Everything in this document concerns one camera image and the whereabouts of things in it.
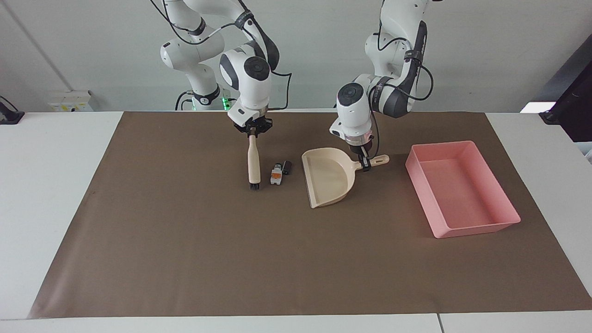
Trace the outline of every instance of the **white table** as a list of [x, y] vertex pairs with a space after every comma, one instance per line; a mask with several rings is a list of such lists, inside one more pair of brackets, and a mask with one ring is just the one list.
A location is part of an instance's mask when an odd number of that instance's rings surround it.
[[[23, 320], [121, 115], [30, 113], [0, 127], [0, 332], [592, 332], [592, 311]], [[537, 115], [488, 118], [592, 294], [592, 166]]]

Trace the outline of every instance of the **brown tablecloth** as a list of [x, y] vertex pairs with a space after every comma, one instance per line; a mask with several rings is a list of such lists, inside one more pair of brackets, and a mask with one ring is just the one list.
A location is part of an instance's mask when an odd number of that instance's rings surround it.
[[[379, 115], [391, 162], [314, 210], [301, 155], [347, 149], [328, 133], [336, 115], [271, 117], [263, 179], [276, 162], [294, 169], [254, 192], [247, 138], [225, 114], [125, 113], [30, 317], [592, 309], [484, 114]], [[458, 140], [477, 144], [521, 223], [432, 236], [404, 163], [412, 144]]]

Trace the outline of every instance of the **white wall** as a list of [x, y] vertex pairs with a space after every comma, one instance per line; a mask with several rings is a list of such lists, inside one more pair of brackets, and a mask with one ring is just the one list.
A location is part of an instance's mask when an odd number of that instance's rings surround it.
[[[278, 71], [294, 72], [291, 107], [332, 107], [344, 83], [372, 72], [363, 44], [377, 29], [380, 0], [245, 2], [280, 49]], [[3, 3], [67, 85], [90, 89], [102, 110], [169, 110], [189, 88], [183, 74], [160, 61], [159, 47], [173, 34], [148, 0], [0, 0], [0, 94], [23, 109], [45, 111], [44, 94], [65, 84]], [[590, 17], [590, 0], [430, 4], [425, 65], [436, 88], [415, 110], [520, 111], [590, 34]], [[244, 41], [235, 28], [223, 35], [227, 48]], [[217, 70], [217, 61], [207, 64]], [[285, 79], [274, 80], [272, 106], [281, 106]], [[428, 84], [420, 80], [420, 93]], [[26, 100], [29, 90], [36, 96]]]

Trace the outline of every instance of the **pink bin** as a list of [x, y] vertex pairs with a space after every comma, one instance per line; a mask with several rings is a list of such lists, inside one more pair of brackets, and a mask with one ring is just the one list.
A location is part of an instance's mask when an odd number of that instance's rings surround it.
[[414, 145], [405, 166], [436, 238], [495, 232], [520, 222], [473, 141]]

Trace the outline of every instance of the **dustpan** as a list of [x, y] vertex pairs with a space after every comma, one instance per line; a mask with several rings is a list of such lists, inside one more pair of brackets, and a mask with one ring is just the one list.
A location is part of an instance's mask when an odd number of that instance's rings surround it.
[[[371, 159], [373, 167], [386, 164], [387, 155]], [[337, 148], [318, 148], [302, 155], [304, 176], [310, 207], [323, 207], [345, 198], [353, 187], [360, 162], [352, 161], [348, 154]]]

